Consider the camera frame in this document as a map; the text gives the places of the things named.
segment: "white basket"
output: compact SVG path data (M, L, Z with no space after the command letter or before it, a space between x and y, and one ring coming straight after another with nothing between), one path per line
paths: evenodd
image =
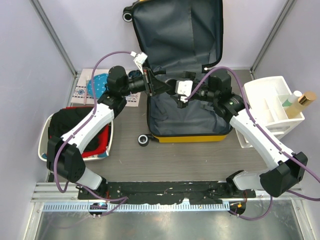
M286 108L282 107L282 104L292 93L283 76L264 77L247 82L243 91L252 108L252 114L278 139L305 120L302 113L296 118L288 119ZM236 134L242 148L252 147L237 130Z
M39 158L46 162L47 159L43 157L43 154L47 154L47 148L48 148L48 128L50 125L50 121L52 118L53 114L51 116L48 117L48 119L45 121L45 124L42 128L42 132L41 132L41 137L40 137L40 141L39 141L39 145L38 145L38 156ZM110 154L110 149L111 149L111 145L112 145L112 139L114 137L114 121L112 121L110 123L110 128L111 128L111 133L110 133L110 140L108 142L108 146L106 148L106 156L108 157ZM100 160L100 159L104 159L104 157L98 157L97 155L94 156L89 156L89 157L84 157L83 160L85 162L87 161L95 161L95 160Z

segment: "black cloth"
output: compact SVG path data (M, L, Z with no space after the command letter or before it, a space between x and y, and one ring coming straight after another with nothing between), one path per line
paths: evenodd
M82 119L87 116L92 107L76 107L76 108L65 108L53 114L50 125L48 128L48 137L57 136L61 137L71 129L73 129ZM98 134L89 142L85 148L85 152L91 152L98 148L99 138L98 135L103 132L104 128L98 132Z

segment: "open suitcase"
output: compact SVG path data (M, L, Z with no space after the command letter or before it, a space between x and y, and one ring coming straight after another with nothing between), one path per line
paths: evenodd
M222 58L222 0L140 0L123 10L123 19L133 23L146 64L160 80L184 80L185 71L200 80ZM160 143L217 142L232 130L211 103L177 108L167 93L148 97L147 124Z

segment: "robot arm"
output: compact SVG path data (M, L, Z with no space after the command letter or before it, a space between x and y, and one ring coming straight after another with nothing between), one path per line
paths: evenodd
M54 170L54 160L58 149L66 139L73 136L59 156L57 173L68 181L87 186L99 196L105 197L108 189L107 180L86 168L81 154L91 139L123 110L127 103L125 96L143 91L149 96L162 93L178 94L178 97L172 96L178 108L185 108L188 105L190 101L188 96L197 86L194 80L195 74L186 72L186 77L191 80L169 79L167 82L162 82L157 80L151 69L142 67L145 59L146 56L141 53L135 58L134 62L142 72L142 76L133 79L128 78L122 66L110 69L108 90L98 100L95 114L89 113L74 129L61 138L52 137L48 141L47 168L49 170ZM226 70L210 76L208 84L202 85L191 99L213 103L216 114L243 134L266 163L267 169L264 171L241 170L229 176L227 182L231 192L246 189L265 190L271 196L278 197L302 180L304 170L279 152L268 138L280 145L285 152L292 153L293 151L284 146L268 129L260 126L267 133L267 136L264 135L250 120L243 99L232 93L231 77ZM78 130L79 126L86 123L89 118L92 118L91 121ZM307 164L308 159L302 152L291 155L302 164Z

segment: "white wall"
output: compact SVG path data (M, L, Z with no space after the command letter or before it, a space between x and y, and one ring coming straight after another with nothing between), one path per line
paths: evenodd
M45 119L62 108L72 76L28 0L0 1L0 238L22 239L47 169L37 155Z
M76 69L90 68L105 54L139 51L131 23L122 11L134 0L40 0ZM221 66L251 67L286 0L224 0ZM101 64L134 67L130 57Z
M307 166L320 175L320 1L296 1L279 33L256 71L258 78L282 75L291 90L314 91L318 100L303 114L305 121L283 138L295 152L303 151ZM320 198L320 184L308 173L302 181L304 192ZM306 201L320 239L320 204Z

